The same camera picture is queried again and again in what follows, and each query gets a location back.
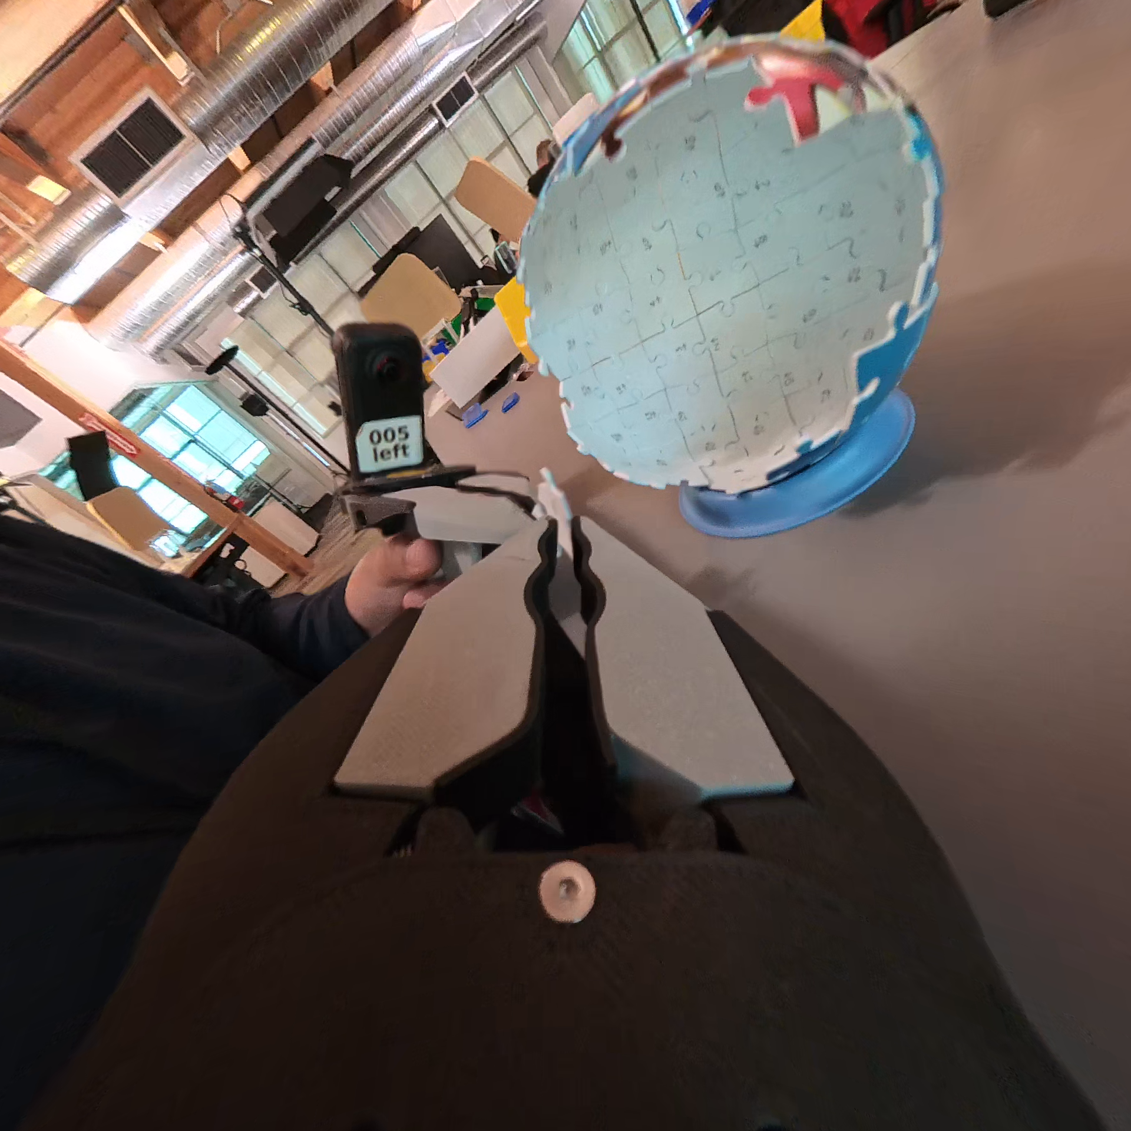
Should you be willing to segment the tan plywood chair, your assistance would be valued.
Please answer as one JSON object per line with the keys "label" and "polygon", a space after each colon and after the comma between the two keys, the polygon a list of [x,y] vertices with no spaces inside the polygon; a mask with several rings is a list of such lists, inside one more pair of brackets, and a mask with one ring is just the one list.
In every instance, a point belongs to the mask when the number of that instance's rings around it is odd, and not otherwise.
{"label": "tan plywood chair", "polygon": [[362,318],[406,327],[421,347],[432,347],[459,318],[459,297],[420,255],[403,254],[362,297]]}
{"label": "tan plywood chair", "polygon": [[88,503],[88,512],[129,551],[148,558],[175,558],[175,530],[129,485]]}
{"label": "tan plywood chair", "polygon": [[536,208],[525,186],[479,158],[463,168],[454,199],[509,244],[522,244]]}

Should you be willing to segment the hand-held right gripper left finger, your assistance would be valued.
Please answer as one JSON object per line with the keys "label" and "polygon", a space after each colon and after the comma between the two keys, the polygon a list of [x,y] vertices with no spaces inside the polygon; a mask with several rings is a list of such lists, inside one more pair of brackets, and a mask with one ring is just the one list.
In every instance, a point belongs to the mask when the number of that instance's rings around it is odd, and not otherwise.
{"label": "hand-held right gripper left finger", "polygon": [[421,610],[362,724],[338,792],[526,792],[544,702],[556,522],[536,518]]}

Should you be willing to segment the black tripod stand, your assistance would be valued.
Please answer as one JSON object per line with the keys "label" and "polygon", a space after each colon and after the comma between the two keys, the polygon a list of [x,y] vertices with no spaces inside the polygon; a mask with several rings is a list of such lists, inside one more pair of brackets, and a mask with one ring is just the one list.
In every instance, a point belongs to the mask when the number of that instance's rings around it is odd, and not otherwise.
{"label": "black tripod stand", "polygon": [[271,263],[268,249],[262,249],[243,201],[223,193],[220,208],[254,266],[246,276],[254,297],[236,303],[246,327],[236,338],[254,355],[254,377],[325,451],[325,462],[346,466],[333,327],[285,269]]}

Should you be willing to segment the blue cartoon puzzle ball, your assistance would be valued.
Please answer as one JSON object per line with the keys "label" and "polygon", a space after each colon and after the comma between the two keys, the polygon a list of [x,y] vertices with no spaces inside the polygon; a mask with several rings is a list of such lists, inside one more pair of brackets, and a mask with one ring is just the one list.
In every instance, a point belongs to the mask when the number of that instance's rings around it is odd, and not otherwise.
{"label": "blue cartoon puzzle ball", "polygon": [[853,49],[740,37],[630,81],[565,143],[519,249],[575,448],[744,497],[850,441],[938,297],[943,168]]}

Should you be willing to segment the black monitor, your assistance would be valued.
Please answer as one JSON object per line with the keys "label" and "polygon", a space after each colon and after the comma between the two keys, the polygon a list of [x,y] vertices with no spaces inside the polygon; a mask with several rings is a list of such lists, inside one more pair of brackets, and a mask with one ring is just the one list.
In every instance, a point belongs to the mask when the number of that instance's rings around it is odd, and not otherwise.
{"label": "black monitor", "polygon": [[439,273],[454,291],[479,284],[483,277],[483,266],[468,254],[450,223],[445,219],[434,219],[427,226],[408,226],[408,235],[400,238],[374,263],[374,276],[364,281],[362,295],[367,295],[400,255],[417,255],[426,269]]}

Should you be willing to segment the black studio light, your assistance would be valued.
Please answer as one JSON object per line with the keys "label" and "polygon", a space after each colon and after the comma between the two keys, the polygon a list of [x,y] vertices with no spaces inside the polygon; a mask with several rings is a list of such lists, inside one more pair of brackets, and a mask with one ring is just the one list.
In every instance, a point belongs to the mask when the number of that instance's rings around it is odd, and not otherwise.
{"label": "black studio light", "polygon": [[328,226],[351,169],[351,161],[320,154],[304,168],[292,168],[268,204],[246,208],[257,244],[271,254],[279,269],[289,269]]}

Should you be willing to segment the yellow plastic bin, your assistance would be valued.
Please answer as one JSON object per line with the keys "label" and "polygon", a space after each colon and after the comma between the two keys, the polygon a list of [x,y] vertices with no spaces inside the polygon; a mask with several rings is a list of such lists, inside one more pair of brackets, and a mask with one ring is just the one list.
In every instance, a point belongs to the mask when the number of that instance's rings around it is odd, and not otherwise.
{"label": "yellow plastic bin", "polygon": [[516,348],[525,355],[526,365],[541,365],[536,353],[531,348],[531,338],[526,338],[526,319],[531,319],[531,306],[526,306],[526,291],[522,287],[519,277],[509,277],[497,297],[491,297],[491,309],[502,315],[506,319],[506,330],[516,343]]}

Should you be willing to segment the person's left hand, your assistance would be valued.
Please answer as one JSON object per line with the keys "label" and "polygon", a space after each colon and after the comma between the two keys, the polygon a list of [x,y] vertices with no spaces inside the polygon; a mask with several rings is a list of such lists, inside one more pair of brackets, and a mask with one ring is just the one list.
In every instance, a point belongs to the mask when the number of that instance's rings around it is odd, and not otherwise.
{"label": "person's left hand", "polygon": [[393,535],[350,571],[346,610],[374,638],[406,610],[421,610],[449,581],[440,545]]}

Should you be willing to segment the white air vent grille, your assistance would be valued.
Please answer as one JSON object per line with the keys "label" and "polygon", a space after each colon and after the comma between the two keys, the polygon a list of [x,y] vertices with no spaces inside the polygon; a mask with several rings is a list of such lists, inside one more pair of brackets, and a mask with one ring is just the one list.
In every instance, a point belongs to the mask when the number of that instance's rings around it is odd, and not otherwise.
{"label": "white air vent grille", "polygon": [[107,199],[132,204],[199,146],[167,101],[144,88],[69,154],[69,163]]}

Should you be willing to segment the person's left forearm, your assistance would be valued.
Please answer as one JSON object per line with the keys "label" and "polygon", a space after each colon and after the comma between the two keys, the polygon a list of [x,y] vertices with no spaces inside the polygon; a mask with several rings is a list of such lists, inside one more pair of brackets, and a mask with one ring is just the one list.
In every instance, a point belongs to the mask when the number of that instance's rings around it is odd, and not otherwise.
{"label": "person's left forearm", "polygon": [[372,632],[350,614],[350,580],[313,596],[268,597],[260,605],[257,647],[309,683],[342,667]]}

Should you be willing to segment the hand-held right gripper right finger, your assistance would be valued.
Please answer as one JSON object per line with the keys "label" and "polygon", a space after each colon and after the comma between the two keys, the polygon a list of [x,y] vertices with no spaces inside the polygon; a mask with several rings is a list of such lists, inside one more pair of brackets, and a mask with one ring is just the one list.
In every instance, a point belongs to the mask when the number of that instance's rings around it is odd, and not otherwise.
{"label": "hand-held right gripper right finger", "polygon": [[628,800],[782,796],[795,778],[710,610],[590,518],[571,522],[584,660]]}

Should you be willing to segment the person's torso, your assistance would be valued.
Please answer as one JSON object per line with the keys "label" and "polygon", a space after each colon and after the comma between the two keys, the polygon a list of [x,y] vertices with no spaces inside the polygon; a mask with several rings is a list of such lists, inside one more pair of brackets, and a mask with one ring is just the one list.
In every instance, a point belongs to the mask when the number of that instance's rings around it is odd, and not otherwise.
{"label": "person's torso", "polygon": [[0,522],[0,1125],[116,993],[162,884],[254,749],[318,687],[219,590]]}

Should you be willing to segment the blue round ball stand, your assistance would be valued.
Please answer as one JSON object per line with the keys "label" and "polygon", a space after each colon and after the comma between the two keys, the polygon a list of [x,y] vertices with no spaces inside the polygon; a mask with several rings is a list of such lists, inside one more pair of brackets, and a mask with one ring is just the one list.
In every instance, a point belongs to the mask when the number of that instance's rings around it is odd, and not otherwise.
{"label": "blue round ball stand", "polygon": [[896,390],[847,446],[778,485],[740,497],[684,485],[681,518],[715,539],[758,539],[806,527],[870,494],[902,462],[913,423],[910,398]]}

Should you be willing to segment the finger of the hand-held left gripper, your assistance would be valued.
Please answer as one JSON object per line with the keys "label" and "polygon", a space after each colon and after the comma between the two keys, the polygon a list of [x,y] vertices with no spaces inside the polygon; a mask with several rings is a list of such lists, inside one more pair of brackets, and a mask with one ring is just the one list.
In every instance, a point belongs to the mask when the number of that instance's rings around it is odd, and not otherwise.
{"label": "finger of the hand-held left gripper", "polygon": [[536,524],[535,503],[506,489],[417,489],[417,536],[502,546]]}

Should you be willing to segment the silver ventilation duct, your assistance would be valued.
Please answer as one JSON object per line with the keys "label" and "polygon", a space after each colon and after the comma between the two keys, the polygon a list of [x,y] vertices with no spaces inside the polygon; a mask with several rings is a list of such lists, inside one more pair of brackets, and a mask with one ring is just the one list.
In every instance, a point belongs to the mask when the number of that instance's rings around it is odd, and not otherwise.
{"label": "silver ventilation duct", "polygon": [[[175,161],[150,193],[116,204],[95,186],[66,195],[4,269],[25,287],[81,303],[138,244],[160,226],[271,112],[346,49],[387,5],[285,5],[279,15],[229,42],[172,102],[199,151]],[[426,5],[387,37],[235,186],[262,208],[292,168],[320,154],[355,169],[491,49],[531,32],[544,42],[541,5]]]}

